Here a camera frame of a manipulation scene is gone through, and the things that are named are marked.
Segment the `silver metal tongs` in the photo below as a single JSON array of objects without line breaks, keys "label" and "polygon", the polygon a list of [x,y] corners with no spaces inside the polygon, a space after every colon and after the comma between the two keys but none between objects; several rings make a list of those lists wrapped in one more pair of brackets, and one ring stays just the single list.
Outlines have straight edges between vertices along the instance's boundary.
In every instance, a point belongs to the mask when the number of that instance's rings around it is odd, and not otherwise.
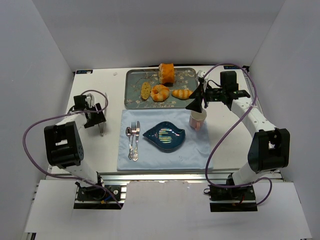
[{"label": "silver metal tongs", "polygon": [[[108,104],[109,104],[108,95],[107,95],[106,92],[104,93],[104,97],[105,97],[105,104],[104,104],[104,108],[105,109],[103,111],[103,114],[104,114],[104,118],[106,119],[107,118],[107,107],[108,107]],[[107,123],[107,121],[104,121],[104,122],[98,124],[99,132],[100,132],[100,135],[102,137],[105,134],[106,123]]]}]

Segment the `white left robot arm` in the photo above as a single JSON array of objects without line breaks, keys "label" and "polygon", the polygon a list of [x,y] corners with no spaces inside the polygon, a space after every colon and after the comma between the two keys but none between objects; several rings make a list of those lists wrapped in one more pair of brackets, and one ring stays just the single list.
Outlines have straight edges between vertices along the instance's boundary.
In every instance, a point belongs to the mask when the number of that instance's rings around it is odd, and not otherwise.
[{"label": "white left robot arm", "polygon": [[102,185],[98,172],[84,162],[84,148],[79,135],[81,128],[91,128],[106,122],[99,103],[90,93],[73,97],[74,106],[70,115],[55,125],[44,128],[48,163],[65,170],[74,177],[95,185]]}]

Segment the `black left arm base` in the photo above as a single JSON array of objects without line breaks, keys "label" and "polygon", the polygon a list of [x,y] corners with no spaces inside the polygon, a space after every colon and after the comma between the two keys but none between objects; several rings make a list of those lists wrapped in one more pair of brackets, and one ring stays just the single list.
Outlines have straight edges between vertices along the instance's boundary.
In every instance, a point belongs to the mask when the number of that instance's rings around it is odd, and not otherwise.
[{"label": "black left arm base", "polygon": [[121,185],[105,185],[109,192],[93,186],[81,187],[80,183],[76,185],[77,192],[73,204],[75,210],[120,210],[123,206]]}]

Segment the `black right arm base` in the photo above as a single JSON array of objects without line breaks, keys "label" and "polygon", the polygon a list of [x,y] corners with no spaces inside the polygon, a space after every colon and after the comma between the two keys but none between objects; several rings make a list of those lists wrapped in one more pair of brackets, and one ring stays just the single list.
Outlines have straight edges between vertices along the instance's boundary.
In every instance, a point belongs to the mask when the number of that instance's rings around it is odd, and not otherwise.
[{"label": "black right arm base", "polygon": [[208,183],[203,193],[209,197],[212,213],[257,212],[258,206],[252,185],[234,187],[232,179],[225,184]]}]

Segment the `herb bread slice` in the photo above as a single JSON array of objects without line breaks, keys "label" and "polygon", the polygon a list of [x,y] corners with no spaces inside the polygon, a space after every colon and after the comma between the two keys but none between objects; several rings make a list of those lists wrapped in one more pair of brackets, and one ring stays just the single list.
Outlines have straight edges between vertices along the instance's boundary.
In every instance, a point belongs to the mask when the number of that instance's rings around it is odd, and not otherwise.
[{"label": "herb bread slice", "polygon": [[151,85],[148,82],[144,82],[141,86],[140,95],[143,100],[147,100],[151,95]]}]

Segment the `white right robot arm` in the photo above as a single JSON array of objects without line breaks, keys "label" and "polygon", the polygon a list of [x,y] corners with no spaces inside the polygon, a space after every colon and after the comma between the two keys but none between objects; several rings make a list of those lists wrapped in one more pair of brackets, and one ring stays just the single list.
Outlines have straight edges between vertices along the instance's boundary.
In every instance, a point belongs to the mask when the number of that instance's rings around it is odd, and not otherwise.
[{"label": "white right robot arm", "polygon": [[186,109],[202,114],[210,102],[221,102],[238,116],[252,137],[247,163],[231,174],[230,185],[244,187],[272,171],[287,167],[290,153],[289,131],[270,123],[255,108],[250,94],[239,89],[235,71],[222,71],[219,87],[211,87],[205,75],[202,70],[197,73],[198,87],[190,95],[192,102]]}]

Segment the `round orange croissant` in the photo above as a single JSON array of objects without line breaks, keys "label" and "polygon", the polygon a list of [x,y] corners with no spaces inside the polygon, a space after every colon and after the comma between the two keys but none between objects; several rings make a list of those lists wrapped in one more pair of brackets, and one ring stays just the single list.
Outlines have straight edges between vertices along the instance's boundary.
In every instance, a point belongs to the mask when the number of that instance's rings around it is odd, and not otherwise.
[{"label": "round orange croissant", "polygon": [[168,87],[158,84],[155,85],[151,89],[150,96],[154,102],[163,102],[165,101],[170,95],[170,90]]}]

